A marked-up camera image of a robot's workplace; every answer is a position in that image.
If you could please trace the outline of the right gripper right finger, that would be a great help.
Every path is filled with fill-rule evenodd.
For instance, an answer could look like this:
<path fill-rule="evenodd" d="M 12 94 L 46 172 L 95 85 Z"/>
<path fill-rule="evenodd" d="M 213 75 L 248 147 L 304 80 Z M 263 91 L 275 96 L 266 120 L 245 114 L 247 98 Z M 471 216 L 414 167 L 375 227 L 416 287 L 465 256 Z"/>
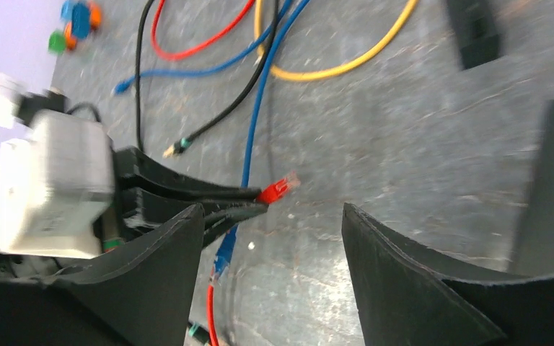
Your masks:
<path fill-rule="evenodd" d="M 341 233 L 367 345 L 554 345 L 554 274 L 463 262 L 350 203 Z"/>

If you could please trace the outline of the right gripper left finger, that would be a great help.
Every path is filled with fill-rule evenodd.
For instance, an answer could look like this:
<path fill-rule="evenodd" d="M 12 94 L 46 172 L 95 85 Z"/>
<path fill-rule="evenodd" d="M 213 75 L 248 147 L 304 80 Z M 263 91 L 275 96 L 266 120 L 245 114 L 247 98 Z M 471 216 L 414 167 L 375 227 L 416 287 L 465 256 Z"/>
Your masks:
<path fill-rule="evenodd" d="M 182 345 L 202 250 L 191 235 L 183 226 L 158 247 L 0 276 L 0 345 Z"/>

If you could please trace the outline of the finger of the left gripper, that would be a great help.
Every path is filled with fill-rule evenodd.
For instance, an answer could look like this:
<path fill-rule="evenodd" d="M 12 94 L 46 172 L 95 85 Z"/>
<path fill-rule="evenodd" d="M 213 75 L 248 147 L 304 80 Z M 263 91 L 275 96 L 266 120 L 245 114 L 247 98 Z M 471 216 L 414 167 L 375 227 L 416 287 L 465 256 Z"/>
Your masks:
<path fill-rule="evenodd" d="M 261 189 L 229 187 L 190 177 L 161 165 L 138 148 L 127 147 L 113 153 L 118 185 L 128 190 L 141 188 L 164 198 L 178 200 L 254 201 Z"/>
<path fill-rule="evenodd" d="M 268 212 L 258 189 L 209 187 L 152 192 L 129 187 L 115 194 L 125 248 L 158 247 L 183 226 L 192 228 L 191 243 L 202 249 L 234 226 Z"/>

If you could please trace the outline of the black power adapter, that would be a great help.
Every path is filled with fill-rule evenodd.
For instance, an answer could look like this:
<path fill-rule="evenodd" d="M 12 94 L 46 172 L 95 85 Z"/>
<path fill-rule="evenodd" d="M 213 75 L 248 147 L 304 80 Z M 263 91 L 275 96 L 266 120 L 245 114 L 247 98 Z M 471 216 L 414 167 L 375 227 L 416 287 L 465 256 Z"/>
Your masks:
<path fill-rule="evenodd" d="M 501 56 L 501 31 L 489 0 L 445 0 L 462 69 L 475 68 Z"/>

